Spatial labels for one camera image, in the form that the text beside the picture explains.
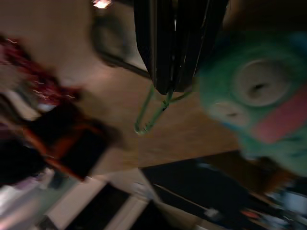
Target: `stuffed animal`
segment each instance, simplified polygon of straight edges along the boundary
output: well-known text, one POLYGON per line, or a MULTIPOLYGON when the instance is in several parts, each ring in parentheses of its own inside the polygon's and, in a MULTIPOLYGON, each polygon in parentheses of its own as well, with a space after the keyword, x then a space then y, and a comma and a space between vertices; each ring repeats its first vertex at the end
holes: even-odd
POLYGON ((201 103, 232 129, 247 159, 307 176, 307 33, 223 37, 199 71, 201 103))

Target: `plush toy mouth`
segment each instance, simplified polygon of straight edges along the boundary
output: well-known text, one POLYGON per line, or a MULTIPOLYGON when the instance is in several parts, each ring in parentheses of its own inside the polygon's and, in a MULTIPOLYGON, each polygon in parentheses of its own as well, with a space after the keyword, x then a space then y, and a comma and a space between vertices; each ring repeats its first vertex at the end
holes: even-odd
POLYGON ((251 134, 264 143, 274 143, 295 132, 307 121, 307 85, 256 124, 251 134))

